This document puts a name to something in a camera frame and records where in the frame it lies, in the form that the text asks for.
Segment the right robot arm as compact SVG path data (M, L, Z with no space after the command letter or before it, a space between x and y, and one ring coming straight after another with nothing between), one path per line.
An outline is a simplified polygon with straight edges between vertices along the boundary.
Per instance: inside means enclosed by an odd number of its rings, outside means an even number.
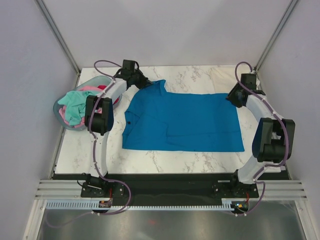
M252 156L236 170L236 180L229 184L230 193L240 197L247 191L247 185L254 184L268 168L280 168L290 158L296 124L271 107L265 93L257 89L254 73L241 74L226 99L237 108L246 107L258 122L251 145Z

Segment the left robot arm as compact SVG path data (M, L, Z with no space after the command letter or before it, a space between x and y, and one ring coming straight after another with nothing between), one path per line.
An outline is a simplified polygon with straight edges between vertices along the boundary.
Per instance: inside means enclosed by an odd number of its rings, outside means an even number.
M98 63L110 63L109 60L97 60L94 69L111 79L111 82L97 95L86 98L84 124L93 136L93 167L98 177L103 179L108 174L107 167L107 141L114 125L114 103L131 86L139 90L151 86L153 83L140 70L135 60L123 60L122 65L114 75L109 75L97 68Z

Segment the blue t-shirt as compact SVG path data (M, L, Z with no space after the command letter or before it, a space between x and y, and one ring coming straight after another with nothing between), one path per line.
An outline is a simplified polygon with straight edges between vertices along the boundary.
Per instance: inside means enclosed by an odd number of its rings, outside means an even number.
M165 80L139 90L125 111L122 147L139 151L235 153L245 150L227 94L173 93Z

